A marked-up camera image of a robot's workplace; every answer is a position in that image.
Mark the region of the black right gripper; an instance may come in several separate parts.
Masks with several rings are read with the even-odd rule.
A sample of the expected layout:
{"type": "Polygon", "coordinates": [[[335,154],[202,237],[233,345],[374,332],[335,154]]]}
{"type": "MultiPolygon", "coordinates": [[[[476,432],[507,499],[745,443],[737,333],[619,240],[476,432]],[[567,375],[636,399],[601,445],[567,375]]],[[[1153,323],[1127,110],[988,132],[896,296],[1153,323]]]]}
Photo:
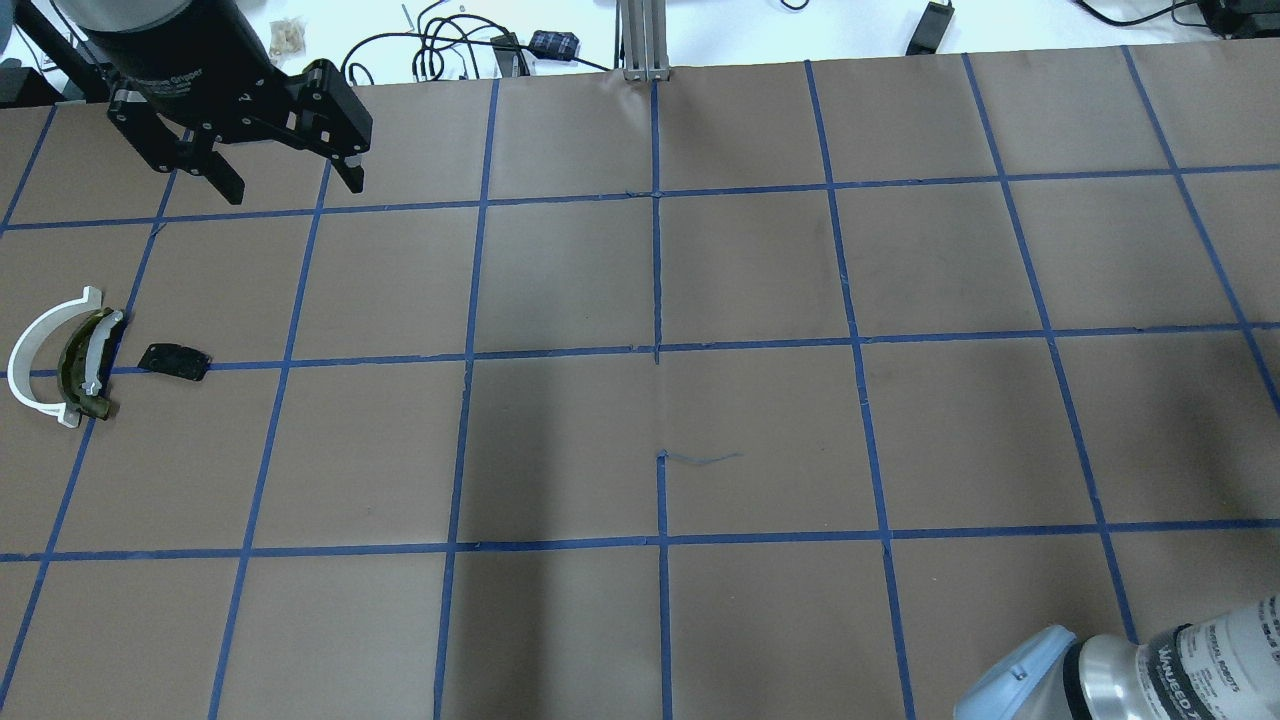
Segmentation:
{"type": "Polygon", "coordinates": [[[271,140],[330,161],[351,193],[366,183],[372,117],[340,68],[278,68],[234,1],[64,1],[67,19],[113,65],[109,118],[155,170],[206,179],[230,205],[244,179],[215,143],[271,140]]]}

